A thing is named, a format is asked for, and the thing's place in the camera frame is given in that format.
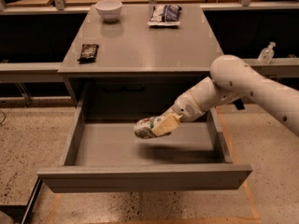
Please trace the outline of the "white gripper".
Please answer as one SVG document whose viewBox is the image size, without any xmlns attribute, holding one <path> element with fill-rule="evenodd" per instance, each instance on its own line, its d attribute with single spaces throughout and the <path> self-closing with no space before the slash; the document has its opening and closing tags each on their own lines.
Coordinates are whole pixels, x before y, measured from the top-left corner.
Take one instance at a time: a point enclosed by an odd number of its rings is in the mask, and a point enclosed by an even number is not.
<svg viewBox="0 0 299 224">
<path fill-rule="evenodd" d="M 183 92 L 172 105 L 174 113 L 158 117 L 151 128 L 156 137 L 173 132 L 182 122 L 193 122 L 217 105 L 230 104 L 241 98 L 240 94 L 219 88 L 210 77 Z"/>
</svg>

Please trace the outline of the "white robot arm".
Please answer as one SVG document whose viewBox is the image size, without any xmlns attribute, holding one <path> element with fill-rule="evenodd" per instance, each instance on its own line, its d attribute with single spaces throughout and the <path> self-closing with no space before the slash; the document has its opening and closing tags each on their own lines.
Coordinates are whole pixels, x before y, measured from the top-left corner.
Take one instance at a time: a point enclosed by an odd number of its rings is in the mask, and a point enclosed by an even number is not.
<svg viewBox="0 0 299 224">
<path fill-rule="evenodd" d="M 150 124 L 156 137 L 192 122 L 209 109 L 247 97 L 293 133 L 299 135 L 299 91 L 260 75 L 242 59 L 223 55 L 210 66 L 210 76 L 182 93 Z"/>
</svg>

